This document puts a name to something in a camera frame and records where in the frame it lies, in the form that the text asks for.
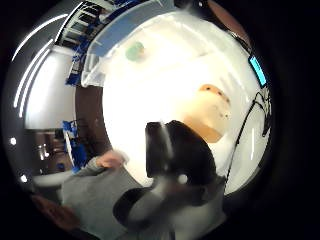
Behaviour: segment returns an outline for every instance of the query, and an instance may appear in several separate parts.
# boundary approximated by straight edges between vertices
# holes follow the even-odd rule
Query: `green object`
[[[144,46],[141,42],[134,42],[126,51],[126,57],[130,61],[137,61],[144,50]]]

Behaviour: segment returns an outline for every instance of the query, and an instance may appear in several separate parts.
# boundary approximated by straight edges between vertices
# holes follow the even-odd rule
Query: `wall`
[[[65,85],[73,51],[54,46],[38,71],[26,108],[27,129],[61,128],[62,120],[75,119],[75,88]]]

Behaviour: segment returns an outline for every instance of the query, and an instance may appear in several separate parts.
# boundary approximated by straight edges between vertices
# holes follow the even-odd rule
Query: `screen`
[[[263,71],[259,65],[259,62],[257,60],[257,58],[255,56],[251,56],[249,58],[249,62],[254,70],[254,72],[256,73],[258,80],[259,80],[259,84],[261,87],[264,87],[264,85],[267,83],[267,80],[263,74]]]

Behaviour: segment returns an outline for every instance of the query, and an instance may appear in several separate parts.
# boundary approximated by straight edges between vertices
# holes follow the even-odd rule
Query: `black cable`
[[[245,119],[244,119],[244,121],[243,121],[243,123],[242,123],[242,126],[241,126],[241,128],[240,128],[240,131],[239,131],[237,140],[236,140],[235,145],[234,145],[234,149],[233,149],[232,156],[231,156],[231,162],[230,162],[230,165],[229,165],[229,168],[228,168],[227,177],[226,177],[226,178],[227,178],[226,182],[228,182],[228,180],[229,180],[229,175],[230,175],[230,171],[231,171],[231,167],[232,167],[232,163],[233,163],[234,153],[235,153],[235,151],[236,151],[236,148],[237,148],[238,144],[240,143],[240,138],[241,138],[241,135],[242,135],[244,126],[245,126],[245,124],[246,124],[246,122],[247,122],[247,120],[248,120],[248,117],[249,117],[249,115],[250,115],[253,107],[254,107],[256,104],[257,104],[257,105],[263,110],[263,112],[264,112],[264,115],[265,115],[264,124],[265,124],[265,126],[266,126],[266,120],[267,120],[268,114],[267,114],[266,111],[264,110],[262,104],[259,103],[258,101],[256,101],[258,95],[260,95],[261,98],[262,98],[263,100],[265,100],[265,98],[262,96],[262,94],[261,94],[260,92],[257,92],[256,95],[255,95],[255,97],[254,97],[254,99],[252,100],[252,104],[251,104],[251,106],[250,106],[250,108],[249,108],[249,110],[248,110],[248,112],[247,112],[247,114],[246,114],[246,117],[245,117]]]

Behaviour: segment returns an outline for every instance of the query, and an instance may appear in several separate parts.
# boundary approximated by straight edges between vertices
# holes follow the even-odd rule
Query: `gray sweater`
[[[166,239],[165,229],[130,233],[115,219],[112,210],[117,200],[127,190],[141,185],[124,167],[105,169],[96,165],[96,159],[91,159],[84,169],[62,184],[62,204],[73,209],[81,230],[101,240],[137,239],[138,235],[140,239]]]

